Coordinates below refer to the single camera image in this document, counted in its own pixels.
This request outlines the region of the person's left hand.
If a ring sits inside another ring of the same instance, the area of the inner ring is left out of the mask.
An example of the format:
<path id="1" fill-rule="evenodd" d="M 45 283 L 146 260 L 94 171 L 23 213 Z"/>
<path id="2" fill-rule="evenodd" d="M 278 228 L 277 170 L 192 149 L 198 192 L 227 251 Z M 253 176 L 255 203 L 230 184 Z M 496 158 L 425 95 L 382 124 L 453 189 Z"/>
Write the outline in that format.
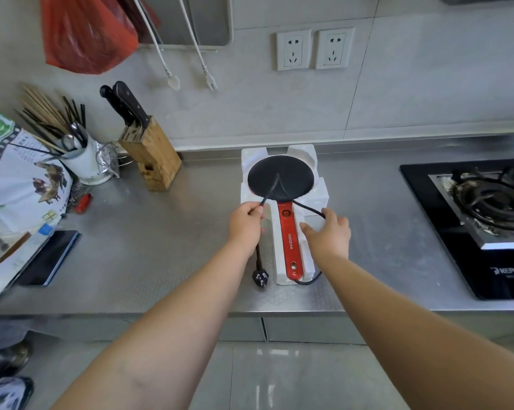
<path id="1" fill-rule="evenodd" d="M 261 221 L 245 220 L 245 203 L 241 204 L 230 217 L 228 242 L 249 258 L 257 247 L 260 237 Z"/>

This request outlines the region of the person's right forearm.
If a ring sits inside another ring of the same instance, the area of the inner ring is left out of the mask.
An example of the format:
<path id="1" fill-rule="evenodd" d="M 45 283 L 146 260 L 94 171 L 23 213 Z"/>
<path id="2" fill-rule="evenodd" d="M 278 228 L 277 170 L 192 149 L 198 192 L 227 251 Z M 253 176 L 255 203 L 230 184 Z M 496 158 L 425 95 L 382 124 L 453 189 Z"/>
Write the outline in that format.
<path id="1" fill-rule="evenodd" d="M 411 410 L 514 410 L 514 354 L 412 302 L 346 256 L 315 258 Z"/>

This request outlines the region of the person's left forearm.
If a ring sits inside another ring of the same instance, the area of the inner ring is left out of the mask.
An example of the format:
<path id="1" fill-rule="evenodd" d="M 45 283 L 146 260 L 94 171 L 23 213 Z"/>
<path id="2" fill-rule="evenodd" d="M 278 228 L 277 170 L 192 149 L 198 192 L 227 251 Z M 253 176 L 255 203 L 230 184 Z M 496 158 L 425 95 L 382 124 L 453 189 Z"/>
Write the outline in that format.
<path id="1" fill-rule="evenodd" d="M 256 246 L 228 241 L 106 347 L 51 410 L 187 410 Z"/>

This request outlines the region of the white foam packaging tray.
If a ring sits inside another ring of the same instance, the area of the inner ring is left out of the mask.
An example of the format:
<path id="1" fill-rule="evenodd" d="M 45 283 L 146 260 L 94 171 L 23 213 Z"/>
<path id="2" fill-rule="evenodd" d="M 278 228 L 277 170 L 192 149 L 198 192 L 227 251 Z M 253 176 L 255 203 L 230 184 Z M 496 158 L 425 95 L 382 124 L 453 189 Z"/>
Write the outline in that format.
<path id="1" fill-rule="evenodd" d="M 299 208 L 298 206 L 294 207 L 294 212 L 296 216 L 296 220 L 298 222 L 297 233 L 300 238 L 300 246 L 302 249 L 303 255 L 303 266 L 304 266 L 304 275 L 302 280 L 306 281 L 310 278 L 317 275 L 318 272 L 315 266 L 315 261 L 312 258 L 310 253 L 308 241 L 306 240 L 304 234 L 300 229 L 300 222 L 305 222 L 312 226 L 315 229 L 320 229 L 325 221 L 325 216 L 322 214 L 322 209 L 327 207 L 329 202 L 329 192 L 327 190 L 327 186 L 325 183 L 325 179 L 322 178 L 317 170 L 317 153 L 314 145 L 312 144 L 297 144 L 290 145 L 287 148 L 287 151 L 283 154 L 278 155 L 290 155 L 296 158 L 302 159 L 306 162 L 314 172 L 314 187 L 312 190 L 296 199 L 297 202 L 308 206 L 307 209 Z M 271 155 L 267 148 L 249 148 L 243 149 L 241 151 L 241 169 L 243 179 L 240 186 L 240 201 L 242 203 L 254 201 L 261 202 L 261 198 L 257 195 L 254 195 L 247 186 L 247 174 L 249 169 L 259 160 L 267 157 L 267 156 L 276 156 Z M 276 261 L 279 260 L 278 252 L 281 250 L 281 243 L 275 243 L 274 238 L 276 237 L 276 233 L 279 232 L 276 229 L 276 225 L 272 223 L 272 214 L 271 207 L 269 203 L 266 203 L 264 206 L 265 214 L 267 217 L 267 224 L 265 225 L 266 234 L 265 238 L 262 238 L 261 242 L 258 244 L 256 248 L 257 262 L 256 262 L 256 271 L 253 273 L 253 281 L 260 288 L 264 288 L 269 279 L 269 274 L 263 267 L 263 261 L 270 260 L 273 261 L 273 265 L 275 267 L 275 277 L 276 283 L 278 285 L 295 285 L 294 283 L 287 283 L 287 279 L 284 271 L 280 271 L 280 281 L 277 280 L 277 266 Z"/>

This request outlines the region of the grey cabinet front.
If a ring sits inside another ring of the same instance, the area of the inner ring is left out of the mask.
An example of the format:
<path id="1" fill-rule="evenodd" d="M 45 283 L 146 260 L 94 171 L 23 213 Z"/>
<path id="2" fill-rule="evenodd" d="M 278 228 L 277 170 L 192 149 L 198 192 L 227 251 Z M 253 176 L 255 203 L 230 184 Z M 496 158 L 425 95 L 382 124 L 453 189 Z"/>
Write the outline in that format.
<path id="1" fill-rule="evenodd" d="M 500 343 L 514 343 L 514 311 L 442 312 L 455 324 Z M 118 338 L 136 315 L 53 315 L 0 317 L 0 347 L 21 341 L 27 331 L 67 341 L 105 342 Z M 226 319 L 220 342 L 283 342 L 364 345 L 355 324 L 346 315 L 268 316 Z"/>

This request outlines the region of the crumpled silver foil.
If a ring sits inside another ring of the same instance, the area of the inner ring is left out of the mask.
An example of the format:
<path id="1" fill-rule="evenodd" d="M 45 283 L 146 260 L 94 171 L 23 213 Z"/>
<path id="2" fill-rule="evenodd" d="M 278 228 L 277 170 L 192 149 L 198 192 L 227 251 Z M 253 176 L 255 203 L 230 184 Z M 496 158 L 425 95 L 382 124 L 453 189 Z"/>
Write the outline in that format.
<path id="1" fill-rule="evenodd" d="M 112 142 L 98 143 L 95 159 L 99 174 L 109 174 L 115 178 L 120 178 L 119 157 Z"/>

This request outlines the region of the white utensil holder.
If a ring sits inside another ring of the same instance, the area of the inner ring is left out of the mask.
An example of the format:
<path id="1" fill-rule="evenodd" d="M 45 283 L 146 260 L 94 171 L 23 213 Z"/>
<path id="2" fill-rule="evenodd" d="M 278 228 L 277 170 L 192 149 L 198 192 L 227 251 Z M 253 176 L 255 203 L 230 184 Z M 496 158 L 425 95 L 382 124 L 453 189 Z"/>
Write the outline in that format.
<path id="1" fill-rule="evenodd" d="M 98 163 L 97 155 L 100 144 L 91 136 L 84 149 L 76 149 L 64 154 L 60 160 L 74 173 L 80 183 L 97 186 L 111 179 L 112 173 Z"/>

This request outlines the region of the black burner grate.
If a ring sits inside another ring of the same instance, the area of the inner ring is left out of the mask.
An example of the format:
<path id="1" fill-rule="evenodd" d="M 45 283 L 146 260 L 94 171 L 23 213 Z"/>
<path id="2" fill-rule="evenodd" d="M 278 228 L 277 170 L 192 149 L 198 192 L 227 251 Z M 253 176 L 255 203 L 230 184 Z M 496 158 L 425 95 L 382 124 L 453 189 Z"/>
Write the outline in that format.
<path id="1" fill-rule="evenodd" d="M 514 232 L 514 168 L 497 174 L 455 169 L 452 199 L 461 211 L 487 226 Z"/>

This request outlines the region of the metal spoon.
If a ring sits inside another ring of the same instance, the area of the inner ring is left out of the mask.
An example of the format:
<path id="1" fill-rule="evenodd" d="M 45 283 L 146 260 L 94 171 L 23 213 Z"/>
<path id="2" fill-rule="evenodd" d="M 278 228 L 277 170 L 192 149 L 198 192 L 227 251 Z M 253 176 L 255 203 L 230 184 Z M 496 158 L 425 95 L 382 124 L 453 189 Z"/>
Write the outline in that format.
<path id="1" fill-rule="evenodd" d="M 67 152 L 75 151 L 87 147 L 88 136 L 80 123 L 73 122 L 69 125 L 68 133 L 63 135 L 61 141 Z"/>

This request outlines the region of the bundle of chopsticks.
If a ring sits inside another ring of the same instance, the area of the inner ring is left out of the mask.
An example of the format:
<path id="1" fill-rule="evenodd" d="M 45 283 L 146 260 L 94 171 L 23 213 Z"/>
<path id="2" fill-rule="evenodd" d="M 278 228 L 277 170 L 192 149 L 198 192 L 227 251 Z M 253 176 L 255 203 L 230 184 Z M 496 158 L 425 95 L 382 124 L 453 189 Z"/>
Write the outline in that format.
<path id="1" fill-rule="evenodd" d="M 18 87 L 21 110 L 17 114 L 30 126 L 33 137 L 44 145 L 52 155 L 68 153 L 62 145 L 62 137 L 68 133 L 71 123 L 80 123 L 86 135 L 87 112 L 84 103 L 60 95 L 57 104 L 37 86 L 21 82 Z"/>

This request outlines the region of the white printed sack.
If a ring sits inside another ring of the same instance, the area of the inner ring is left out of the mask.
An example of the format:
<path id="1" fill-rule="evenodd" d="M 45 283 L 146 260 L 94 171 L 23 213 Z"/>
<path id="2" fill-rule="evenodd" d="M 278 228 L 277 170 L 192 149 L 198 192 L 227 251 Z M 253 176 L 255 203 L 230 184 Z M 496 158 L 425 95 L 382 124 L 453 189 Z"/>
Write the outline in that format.
<path id="1" fill-rule="evenodd" d="M 20 125 L 0 114 L 0 240 L 12 243 L 67 212 L 73 179 Z"/>

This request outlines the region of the red plastic bag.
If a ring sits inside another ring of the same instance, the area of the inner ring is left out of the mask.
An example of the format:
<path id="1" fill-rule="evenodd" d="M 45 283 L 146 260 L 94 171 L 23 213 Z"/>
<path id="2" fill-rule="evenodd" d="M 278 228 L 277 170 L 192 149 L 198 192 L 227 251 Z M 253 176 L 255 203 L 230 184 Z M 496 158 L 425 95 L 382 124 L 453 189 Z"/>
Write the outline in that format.
<path id="1" fill-rule="evenodd" d="M 138 33 L 119 0 L 40 0 L 45 63 L 100 75 L 138 46 Z"/>

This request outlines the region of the dark shoe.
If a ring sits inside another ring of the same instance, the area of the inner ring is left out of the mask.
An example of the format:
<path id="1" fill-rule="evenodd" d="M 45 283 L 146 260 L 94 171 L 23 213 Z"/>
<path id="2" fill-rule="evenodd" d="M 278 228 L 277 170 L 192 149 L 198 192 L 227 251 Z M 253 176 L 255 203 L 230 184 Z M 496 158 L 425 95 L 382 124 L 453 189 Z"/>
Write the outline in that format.
<path id="1" fill-rule="evenodd" d="M 0 349 L 0 378 L 16 375 L 25 367 L 32 353 L 32 345 L 27 341 Z"/>

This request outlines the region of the red handled electric crepe pan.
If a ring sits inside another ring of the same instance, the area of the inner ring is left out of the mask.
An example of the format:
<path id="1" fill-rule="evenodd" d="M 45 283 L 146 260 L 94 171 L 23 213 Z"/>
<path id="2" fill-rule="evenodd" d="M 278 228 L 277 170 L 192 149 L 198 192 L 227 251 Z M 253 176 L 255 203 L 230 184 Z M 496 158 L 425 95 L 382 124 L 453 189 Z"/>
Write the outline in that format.
<path id="1" fill-rule="evenodd" d="M 321 275 L 318 272 L 309 280 L 302 280 L 303 255 L 294 212 L 295 206 L 308 208 L 296 199 L 308 194 L 314 183 L 311 167 L 302 159 L 287 154 L 267 156 L 257 161 L 247 174 L 249 190 L 261 198 L 261 206 L 270 204 L 272 223 L 279 230 L 274 238 L 275 243 L 281 243 L 276 261 L 278 281 L 280 271 L 285 272 L 287 283 L 303 286 L 313 284 Z"/>

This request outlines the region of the white wall socket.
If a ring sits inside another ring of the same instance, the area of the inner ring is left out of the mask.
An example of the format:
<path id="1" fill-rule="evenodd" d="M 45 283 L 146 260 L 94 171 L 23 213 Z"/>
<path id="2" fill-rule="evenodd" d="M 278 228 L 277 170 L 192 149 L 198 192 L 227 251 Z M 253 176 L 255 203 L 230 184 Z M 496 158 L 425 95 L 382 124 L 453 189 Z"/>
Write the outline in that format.
<path id="1" fill-rule="evenodd" d="M 311 29 L 278 32 L 275 36 L 277 71 L 309 68 Z"/>
<path id="2" fill-rule="evenodd" d="M 355 28 L 322 29 L 317 33 L 315 69 L 341 69 L 349 63 Z"/>

